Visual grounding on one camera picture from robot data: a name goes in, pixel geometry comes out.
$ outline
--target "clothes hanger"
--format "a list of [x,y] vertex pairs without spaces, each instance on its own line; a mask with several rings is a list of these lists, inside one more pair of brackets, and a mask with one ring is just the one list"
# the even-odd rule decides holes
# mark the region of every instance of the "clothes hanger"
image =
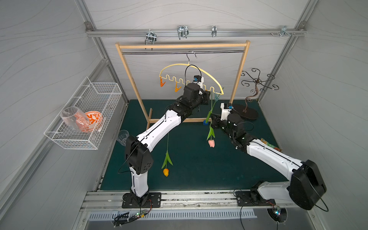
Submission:
[[197,68],[197,69],[199,69],[199,71],[201,71],[201,72],[203,72],[204,74],[206,74],[207,76],[209,76],[212,80],[214,80],[214,82],[216,82],[216,84],[220,87],[220,90],[221,90],[221,92],[220,93],[218,93],[218,92],[215,92],[215,88],[213,87],[213,86],[211,86],[210,87],[210,89],[209,89],[209,91],[211,91],[212,90],[212,92],[213,93],[216,93],[216,94],[220,94],[220,95],[224,95],[224,91],[222,90],[222,87],[221,87],[221,85],[220,85],[220,83],[211,75],[211,74],[209,74],[208,72],[206,72],[205,70],[203,70],[203,69],[201,69],[201,68],[198,68],[198,67],[196,67],[196,66],[194,66],[194,65],[191,65],[190,64],[190,60],[189,60],[189,57],[188,57],[188,54],[187,54],[187,58],[188,58],[188,64],[184,64],[184,63],[176,63],[176,64],[171,64],[171,65],[168,65],[168,66],[166,66],[165,68],[163,68],[162,70],[161,70],[161,72],[160,72],[160,85],[161,85],[161,87],[166,83],[166,82],[162,82],[162,79],[168,79],[169,81],[174,81],[174,78],[175,78],[175,82],[176,82],[176,87],[175,87],[175,92],[177,92],[180,88],[177,88],[177,84],[178,83],[180,83],[180,80],[181,80],[181,82],[182,82],[182,84],[183,85],[187,85],[188,83],[190,83],[190,81],[189,80],[187,80],[185,83],[184,83],[184,80],[182,79],[182,78],[179,78],[179,81],[176,81],[176,77],[172,77],[172,79],[170,79],[170,76],[168,75],[168,74],[166,74],[166,77],[163,77],[163,76],[161,76],[161,74],[162,74],[162,72],[165,70],[165,69],[167,69],[167,68],[169,68],[169,67],[171,67],[171,66],[190,66],[190,67],[193,67],[193,68]]

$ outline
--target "orange clip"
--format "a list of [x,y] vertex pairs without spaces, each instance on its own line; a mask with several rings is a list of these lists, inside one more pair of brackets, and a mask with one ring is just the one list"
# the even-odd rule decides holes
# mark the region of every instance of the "orange clip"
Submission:
[[162,83],[162,77],[160,76],[160,85],[161,87],[165,84],[166,82]]
[[181,86],[178,88],[178,83],[176,83],[175,92],[178,92],[180,88],[181,88]]

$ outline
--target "metal hanger hook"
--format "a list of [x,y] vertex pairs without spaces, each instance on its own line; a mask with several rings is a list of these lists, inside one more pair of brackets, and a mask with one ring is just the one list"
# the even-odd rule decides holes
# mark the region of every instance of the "metal hanger hook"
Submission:
[[189,50],[189,52],[193,52],[193,54],[195,55],[195,58],[197,58],[197,55],[195,54],[195,52],[194,52],[194,51]]

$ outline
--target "dark green mat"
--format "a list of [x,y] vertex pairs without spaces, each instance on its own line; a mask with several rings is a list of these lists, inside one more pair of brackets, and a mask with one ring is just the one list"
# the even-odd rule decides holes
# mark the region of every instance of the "dark green mat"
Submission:
[[[161,118],[165,108],[174,100],[143,100],[147,112],[153,109],[152,118]],[[220,114],[219,100],[213,113]],[[245,104],[244,100],[234,103]],[[276,145],[276,141],[256,101],[249,107],[258,111],[259,117],[253,121],[254,129],[249,133],[263,138]],[[200,106],[200,111],[191,117],[206,117],[210,105]],[[145,131],[147,122],[138,100],[130,100],[121,130],[138,135]],[[286,181],[286,178],[266,163],[236,150],[229,138],[220,130],[215,130],[215,147],[210,148],[206,141],[209,126],[202,123],[182,123],[170,131],[169,154],[174,166],[167,164],[169,176],[161,169],[165,159],[167,136],[164,137],[152,151],[154,164],[148,172],[150,190],[219,190],[251,188],[259,180],[269,182]],[[130,173],[117,174],[125,161],[124,148],[118,142],[111,155],[101,190],[129,190],[131,187]],[[129,170],[128,164],[120,171]]]

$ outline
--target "vent grille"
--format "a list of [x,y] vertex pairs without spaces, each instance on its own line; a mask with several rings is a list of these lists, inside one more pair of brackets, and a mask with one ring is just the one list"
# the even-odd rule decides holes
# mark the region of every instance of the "vent grille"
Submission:
[[[90,221],[113,220],[129,211],[91,212]],[[152,210],[141,220],[183,220],[183,219],[238,219],[240,209],[202,209],[202,210]],[[241,218],[257,218],[252,208],[242,209]]]

